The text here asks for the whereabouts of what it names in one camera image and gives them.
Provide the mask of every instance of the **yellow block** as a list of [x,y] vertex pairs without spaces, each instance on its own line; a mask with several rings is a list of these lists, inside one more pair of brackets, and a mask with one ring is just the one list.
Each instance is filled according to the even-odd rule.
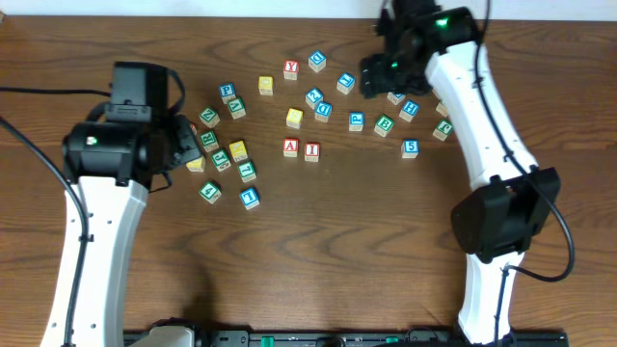
[[300,124],[302,122],[302,114],[300,110],[289,109],[289,112],[287,112],[287,121]]
[[229,144],[229,151],[234,161],[240,161],[249,157],[247,148],[244,146],[244,141],[238,141],[233,144]]

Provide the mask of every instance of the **black base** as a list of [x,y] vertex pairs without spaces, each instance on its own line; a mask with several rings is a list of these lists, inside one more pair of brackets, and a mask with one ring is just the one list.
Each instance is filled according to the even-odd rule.
[[[124,334],[130,346],[148,333]],[[406,333],[276,333],[253,334],[242,331],[214,331],[201,334],[202,347],[388,347],[477,346],[446,329],[418,328]],[[565,333],[516,333],[501,340],[503,347],[568,347]]]

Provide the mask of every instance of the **green block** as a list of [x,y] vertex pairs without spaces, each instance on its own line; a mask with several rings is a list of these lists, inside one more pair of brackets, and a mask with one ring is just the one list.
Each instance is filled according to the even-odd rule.
[[394,126],[394,120],[386,115],[382,115],[377,120],[377,126],[384,129],[384,131],[389,131]]
[[225,153],[224,149],[219,149],[216,152],[214,152],[214,154],[212,154],[212,162],[216,166],[221,166],[222,164],[225,164],[225,162],[228,162],[228,161],[229,161],[229,157]]
[[452,132],[452,129],[454,129],[454,127],[447,120],[442,120],[437,125],[437,130],[439,130],[441,133],[443,133],[443,135],[450,135],[450,133]]
[[253,167],[253,163],[246,162],[238,165],[238,172],[240,173],[240,177],[246,177],[255,173],[255,167]]
[[201,134],[201,143],[206,147],[212,144],[216,144],[216,135],[214,135],[214,131],[208,131]]
[[205,110],[203,110],[203,112],[201,112],[200,118],[204,121],[211,121],[216,117],[216,115],[217,115],[216,111],[208,107]]
[[244,108],[244,103],[242,102],[242,99],[238,97],[228,102],[228,107],[230,112],[236,112]]

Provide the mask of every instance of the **toy block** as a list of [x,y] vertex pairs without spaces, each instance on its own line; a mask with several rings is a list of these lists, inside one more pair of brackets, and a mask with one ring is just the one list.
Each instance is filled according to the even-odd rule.
[[294,61],[285,61],[284,68],[282,69],[282,75],[285,79],[298,79],[298,72],[300,72],[300,63]]
[[439,112],[440,115],[447,117],[447,108],[445,108],[445,105],[443,105],[443,102],[440,101],[440,103],[437,104],[437,108],[435,110]]
[[454,127],[452,126],[452,124],[450,124],[449,121],[441,120],[440,123],[437,124],[435,131],[433,131],[433,136],[442,141],[445,141],[447,136],[450,135],[450,133],[452,132],[453,128]]
[[242,200],[244,207],[248,210],[259,205],[259,197],[257,196],[255,188],[249,188],[240,193],[240,199]]
[[285,139],[282,143],[282,155],[297,157],[299,144],[300,142],[296,139]]
[[394,120],[386,115],[382,115],[375,124],[375,132],[380,136],[386,137],[394,127]]
[[319,50],[311,54],[308,57],[308,66],[315,72],[321,71],[326,67],[326,55]]
[[262,95],[272,95],[274,93],[274,78],[259,76],[259,93]]
[[230,100],[233,100],[235,98],[235,89],[233,88],[232,83],[221,85],[221,87],[219,87],[219,92],[221,93],[223,103],[226,105]]
[[416,158],[420,153],[420,143],[417,140],[403,140],[401,154],[403,158]]
[[205,110],[203,110],[203,112],[201,112],[200,120],[202,123],[205,124],[205,126],[211,129],[215,127],[216,124],[219,123],[219,121],[221,121],[221,118],[219,117],[219,114],[216,113],[216,111],[208,107]]
[[407,100],[405,101],[405,104],[403,105],[401,112],[398,114],[398,117],[406,121],[412,121],[414,117],[416,116],[417,111],[419,111],[419,109],[420,109],[420,105],[416,104],[415,102],[411,100]]
[[231,112],[231,117],[235,120],[247,115],[247,110],[244,108],[244,102],[242,102],[242,99],[239,97],[230,100],[228,102],[228,107]]
[[205,170],[205,158],[202,155],[198,159],[191,160],[186,163],[186,168],[193,173],[203,173]]
[[229,144],[229,151],[234,162],[239,162],[249,158],[247,148],[244,146],[244,141],[238,141],[233,144]]
[[193,135],[197,136],[197,127],[193,123],[189,123],[189,127],[191,128]]
[[300,129],[300,124],[302,124],[302,115],[302,111],[290,108],[289,112],[287,112],[287,126],[294,129]]
[[336,88],[344,94],[349,94],[349,92],[354,89],[355,85],[356,78],[347,72],[343,72],[343,74],[338,77]]
[[362,131],[364,128],[364,113],[349,113],[349,131]]
[[319,144],[306,144],[305,145],[305,161],[318,162],[319,161]]
[[332,113],[332,105],[327,102],[320,102],[315,110],[315,119],[328,122]]
[[200,136],[201,144],[203,145],[203,149],[206,152],[211,152],[214,149],[219,148],[219,143],[216,141],[216,135],[214,135],[214,131],[208,131]]
[[203,187],[201,187],[200,195],[206,201],[214,203],[221,197],[221,190],[213,182],[207,182]]
[[393,93],[393,92],[388,93],[388,100],[391,103],[393,103],[394,105],[398,105],[404,99],[405,99],[405,95],[404,94]]
[[231,166],[231,162],[229,162],[229,157],[225,153],[224,149],[219,149],[214,154],[212,154],[212,162],[214,163],[216,170],[218,170],[219,172]]
[[240,173],[240,178],[242,178],[242,181],[244,183],[257,178],[257,174],[255,173],[255,167],[250,161],[238,165],[238,172]]
[[311,109],[315,109],[315,106],[317,106],[318,103],[320,103],[321,101],[323,101],[324,99],[324,95],[319,92],[318,89],[313,88],[310,90],[310,92],[307,93],[307,104],[308,106],[310,106]]

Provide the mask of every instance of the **wooden table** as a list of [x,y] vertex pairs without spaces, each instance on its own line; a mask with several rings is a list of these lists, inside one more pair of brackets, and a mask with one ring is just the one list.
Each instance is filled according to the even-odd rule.
[[[173,189],[149,198],[130,262],[124,326],[144,329],[170,316],[208,327],[255,330],[405,330],[452,325],[463,302],[465,255],[449,224],[469,193],[456,136],[432,137],[440,120],[432,95],[412,97],[416,119],[397,117],[385,95],[364,100],[335,90],[343,71],[359,76],[361,57],[380,51],[371,20],[7,17],[0,26],[0,85],[106,90],[114,61],[176,69],[186,115],[221,111],[223,145],[246,141],[258,171],[261,206],[247,212],[235,167],[173,173]],[[555,166],[558,205],[577,242],[577,267],[563,282],[518,276],[510,319],[518,329],[565,329],[572,346],[617,343],[617,24],[496,22],[488,37],[496,82],[525,144]],[[308,56],[328,66],[316,74]],[[282,62],[301,63],[297,82]],[[260,96],[257,76],[275,77]],[[233,82],[248,116],[232,120],[217,87]],[[305,93],[318,87],[334,105],[316,122]],[[0,113],[61,163],[60,143],[98,96],[0,94]],[[299,131],[289,107],[305,111]],[[347,131],[352,110],[362,134]],[[387,138],[372,127],[396,120]],[[320,162],[282,157],[282,139],[322,145]],[[421,154],[402,160],[401,140]],[[38,345],[51,309],[65,232],[65,201],[55,178],[21,144],[0,136],[0,344]],[[210,205],[208,179],[223,187]],[[566,261],[553,219],[533,240],[524,265],[543,274]]]

